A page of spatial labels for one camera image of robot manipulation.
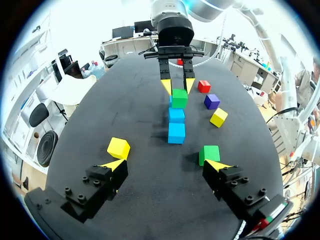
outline screw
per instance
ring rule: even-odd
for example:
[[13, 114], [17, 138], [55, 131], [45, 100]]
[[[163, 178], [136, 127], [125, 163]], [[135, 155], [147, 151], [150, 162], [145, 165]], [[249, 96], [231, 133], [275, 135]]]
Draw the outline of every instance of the screw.
[[35, 207], [36, 207], [36, 209], [40, 210], [40, 209], [42, 208], [42, 205], [39, 204], [39, 203], [37, 203], [37, 204], [35, 205]]
[[266, 192], [267, 192], [267, 189], [261, 188], [260, 191], [259, 191], [259, 194], [260, 194], [260, 195], [265, 195]]
[[71, 188], [66, 186], [66, 187], [64, 188], [64, 193], [65, 193], [66, 195], [70, 195], [70, 194], [72, 193]]
[[235, 186], [238, 185], [238, 182], [237, 182], [237, 181], [232, 181], [232, 182], [231, 182], [231, 185], [232, 185], [232, 187], [235, 187]]
[[247, 182], [249, 182], [249, 178], [248, 178], [248, 177], [244, 177], [244, 178], [242, 178], [242, 182], [243, 182], [243, 183], [247, 183]]
[[251, 203], [253, 200], [254, 200], [254, 197], [251, 196], [251, 195], [248, 195], [248, 196], [245, 198], [245, 201], [248, 202], [248, 203]]
[[82, 178], [82, 181], [83, 181], [84, 183], [88, 183], [88, 182], [89, 182], [89, 178], [87, 178], [86, 176], [84, 176], [84, 177]]
[[84, 195], [79, 194], [79, 195], [78, 195], [78, 201], [79, 201], [81, 204], [83, 204], [84, 202], [87, 201], [87, 199], [86, 199], [86, 197], [85, 197]]
[[93, 185], [96, 186], [96, 187], [99, 187], [101, 184], [100, 184], [99, 180], [94, 180], [93, 181]]

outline computer monitor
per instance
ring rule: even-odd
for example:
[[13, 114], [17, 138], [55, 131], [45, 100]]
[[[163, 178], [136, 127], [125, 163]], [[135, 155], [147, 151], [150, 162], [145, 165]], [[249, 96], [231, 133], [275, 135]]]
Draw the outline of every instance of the computer monitor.
[[144, 29], [149, 29], [150, 32], [156, 32], [157, 29], [151, 25], [151, 21], [136, 21], [134, 23], [135, 33], [143, 33]]
[[131, 26], [123, 26], [112, 29], [112, 38], [132, 38], [134, 36], [134, 29]]

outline black tabletop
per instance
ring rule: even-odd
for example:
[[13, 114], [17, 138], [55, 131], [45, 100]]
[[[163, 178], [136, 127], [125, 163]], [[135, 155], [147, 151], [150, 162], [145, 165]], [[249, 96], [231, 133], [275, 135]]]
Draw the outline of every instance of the black tabletop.
[[[206, 58], [194, 58], [194, 63]], [[237, 164], [267, 189], [282, 193], [279, 158], [259, 109], [236, 77], [213, 59], [194, 69], [188, 95], [184, 144], [168, 144], [169, 96], [160, 82], [157, 59], [130, 54], [120, 59], [86, 94], [65, 126], [50, 162], [46, 185], [61, 195], [92, 164], [116, 160], [107, 153], [112, 137], [131, 146], [129, 176], [113, 201], [85, 222], [101, 234], [126, 240], [231, 240], [239, 221], [218, 201], [198, 166], [204, 145], [218, 145], [221, 163]], [[182, 69], [170, 68], [173, 88], [183, 89]], [[199, 80], [228, 113], [221, 128], [209, 120]]]

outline purple cube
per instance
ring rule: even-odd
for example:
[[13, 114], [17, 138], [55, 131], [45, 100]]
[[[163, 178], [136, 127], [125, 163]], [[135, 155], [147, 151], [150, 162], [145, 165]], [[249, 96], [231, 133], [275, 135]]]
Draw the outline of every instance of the purple cube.
[[220, 100], [215, 94], [208, 94], [205, 97], [204, 105], [207, 109], [217, 109], [219, 106]]

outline black chair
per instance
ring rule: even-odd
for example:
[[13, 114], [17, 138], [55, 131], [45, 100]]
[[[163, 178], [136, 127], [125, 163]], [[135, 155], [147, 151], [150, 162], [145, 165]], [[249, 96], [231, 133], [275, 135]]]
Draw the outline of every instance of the black chair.
[[[49, 117], [49, 111], [43, 103], [40, 103], [38, 106], [35, 107], [35, 109], [32, 111], [29, 117], [30, 126], [35, 128], [36, 126], [41, 124], [45, 119], [47, 119], [47, 117]], [[54, 153], [55, 147], [58, 142], [57, 133], [53, 131], [53, 128], [49, 121], [48, 123], [52, 130], [47, 131], [43, 135], [36, 151], [38, 162], [44, 168], [49, 166], [51, 157]]]
[[113, 60], [118, 58], [118, 55], [110, 55], [106, 57], [106, 52], [104, 50], [100, 50], [99, 55], [103, 61], [104, 66], [107, 67], [108, 69], [115, 64]]

